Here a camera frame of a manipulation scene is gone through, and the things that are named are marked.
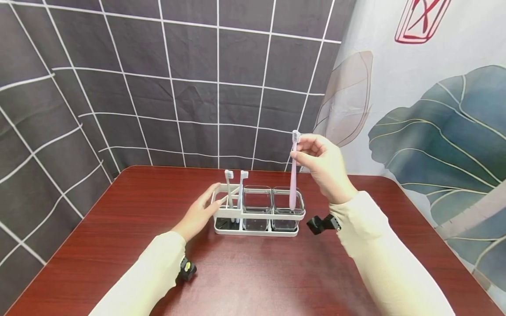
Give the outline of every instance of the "red wooden tabletop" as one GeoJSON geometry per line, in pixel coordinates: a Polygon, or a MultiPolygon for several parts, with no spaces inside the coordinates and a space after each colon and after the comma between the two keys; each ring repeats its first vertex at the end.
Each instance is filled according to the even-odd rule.
{"type": "MultiPolygon", "coordinates": [[[[247,184],[287,186],[288,172],[251,171],[247,184]]],[[[124,170],[7,315],[87,315],[158,234],[170,230],[223,170],[133,166],[124,170]]],[[[457,315],[502,315],[391,180],[351,176],[439,284],[457,315]]],[[[299,174],[306,222],[328,214],[309,174],[299,174]]],[[[220,236],[212,224],[186,255],[198,268],[152,315],[377,315],[334,232],[295,238],[220,236]]]]}

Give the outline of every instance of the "cream sleeve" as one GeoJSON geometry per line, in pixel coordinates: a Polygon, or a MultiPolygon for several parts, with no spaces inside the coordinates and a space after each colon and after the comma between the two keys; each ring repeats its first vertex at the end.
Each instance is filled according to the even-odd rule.
{"type": "Polygon", "coordinates": [[[455,315],[443,292],[399,240],[367,192],[331,204],[338,237],[355,261],[365,286],[384,315],[455,315]]]}
{"type": "Polygon", "coordinates": [[[175,232],[156,236],[90,315],[149,315],[155,304],[176,285],[185,246],[183,237],[175,232]]]}

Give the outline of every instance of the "person's left hand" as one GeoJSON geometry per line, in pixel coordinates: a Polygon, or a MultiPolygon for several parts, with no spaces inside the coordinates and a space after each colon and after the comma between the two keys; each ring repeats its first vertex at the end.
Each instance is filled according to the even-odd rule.
{"type": "Polygon", "coordinates": [[[186,242],[189,242],[195,235],[197,235],[202,228],[207,224],[209,218],[216,213],[223,203],[223,199],[217,200],[208,207],[207,201],[213,195],[213,192],[220,186],[220,183],[211,185],[204,193],[190,206],[185,214],[185,217],[172,229],[183,237],[186,242]]]}

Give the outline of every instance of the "black clip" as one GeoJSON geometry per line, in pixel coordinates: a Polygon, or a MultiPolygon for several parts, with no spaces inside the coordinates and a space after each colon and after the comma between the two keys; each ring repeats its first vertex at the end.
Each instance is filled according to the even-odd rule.
{"type": "Polygon", "coordinates": [[[186,257],[181,261],[181,270],[179,271],[179,277],[185,281],[189,281],[193,275],[197,272],[197,266],[190,262],[186,257]]]}
{"type": "Polygon", "coordinates": [[[315,216],[307,222],[309,229],[313,234],[321,234],[324,230],[341,230],[338,220],[332,215],[327,215],[323,220],[319,216],[315,216]]]}

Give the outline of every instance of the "white toothbrush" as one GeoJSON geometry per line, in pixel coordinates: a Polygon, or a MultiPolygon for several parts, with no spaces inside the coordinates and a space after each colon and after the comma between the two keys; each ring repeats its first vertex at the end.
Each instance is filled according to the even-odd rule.
{"type": "MultiPolygon", "coordinates": [[[[247,179],[249,176],[249,172],[246,170],[241,170],[241,180],[239,181],[239,199],[237,200],[237,208],[241,208],[242,212],[242,180],[247,179]]],[[[239,224],[239,218],[235,219],[235,222],[239,224]]]]}
{"type": "MultiPolygon", "coordinates": [[[[298,130],[294,129],[291,131],[291,141],[293,142],[292,151],[297,150],[297,143],[301,141],[301,133],[298,130]]],[[[291,178],[290,178],[290,200],[289,206],[290,210],[295,210],[296,200],[297,200],[297,163],[295,160],[291,160],[291,178]]]]}
{"type": "Polygon", "coordinates": [[[232,170],[225,170],[225,179],[227,180],[227,190],[228,190],[228,199],[227,199],[227,208],[234,207],[234,201],[232,200],[232,193],[230,191],[230,179],[234,179],[234,172],[232,170]]]}

